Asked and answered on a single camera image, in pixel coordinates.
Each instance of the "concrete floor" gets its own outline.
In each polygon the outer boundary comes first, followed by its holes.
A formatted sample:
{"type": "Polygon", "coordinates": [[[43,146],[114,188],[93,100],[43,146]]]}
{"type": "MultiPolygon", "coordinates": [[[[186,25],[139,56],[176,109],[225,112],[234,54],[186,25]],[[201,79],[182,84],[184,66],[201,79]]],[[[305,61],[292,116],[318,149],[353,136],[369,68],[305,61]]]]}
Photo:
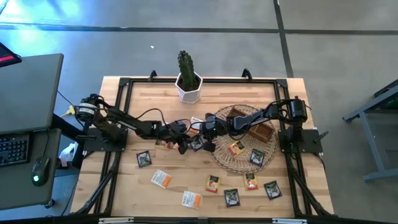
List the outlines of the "concrete floor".
{"type": "MultiPolygon", "coordinates": [[[[398,29],[394,0],[279,4],[286,29],[398,29]]],[[[18,23],[26,25],[0,30],[0,42],[21,56],[63,53],[59,90],[75,103],[98,92],[105,75],[149,75],[153,69],[159,75],[176,75],[180,49],[192,54],[200,75],[239,76],[247,67],[255,77],[287,76],[279,34],[40,30],[43,25],[277,29],[272,0],[10,0],[0,25],[18,23]]],[[[397,78],[398,35],[286,38],[294,77],[305,80],[315,125],[330,132],[322,144],[335,213],[396,222],[398,178],[363,182],[362,176],[375,171],[376,165],[366,138],[357,134],[362,133],[361,123],[345,124],[341,117],[397,78]]],[[[57,98],[57,114],[67,107],[57,98]]],[[[74,175],[56,178],[57,207],[1,211],[0,220],[60,215],[75,181],[74,175]]]]}

